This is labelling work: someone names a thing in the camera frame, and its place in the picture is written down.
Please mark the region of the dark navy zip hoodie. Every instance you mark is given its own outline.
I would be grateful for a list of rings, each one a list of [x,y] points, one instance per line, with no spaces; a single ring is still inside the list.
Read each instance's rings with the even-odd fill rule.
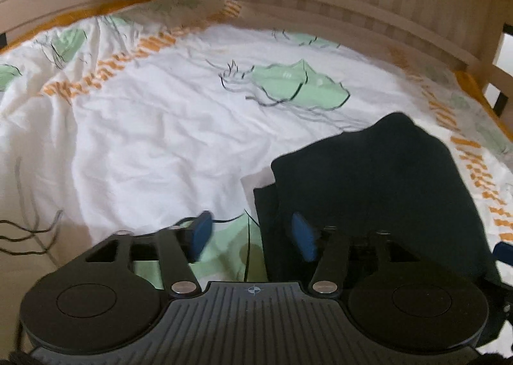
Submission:
[[[282,155],[274,181],[254,191],[267,277],[307,284],[315,262],[295,245],[300,214],[317,235],[333,226],[384,229],[473,283],[501,280],[484,224],[448,147],[402,113]]]

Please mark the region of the white jellyfish print duvet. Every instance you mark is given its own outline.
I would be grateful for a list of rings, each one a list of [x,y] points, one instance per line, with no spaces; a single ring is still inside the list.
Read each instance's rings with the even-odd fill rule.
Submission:
[[[1,351],[42,276],[117,232],[208,210],[200,283],[270,278],[253,191],[273,160],[401,112],[450,151],[490,246],[512,240],[512,140],[468,78],[389,42],[234,0],[154,0],[1,55]]]

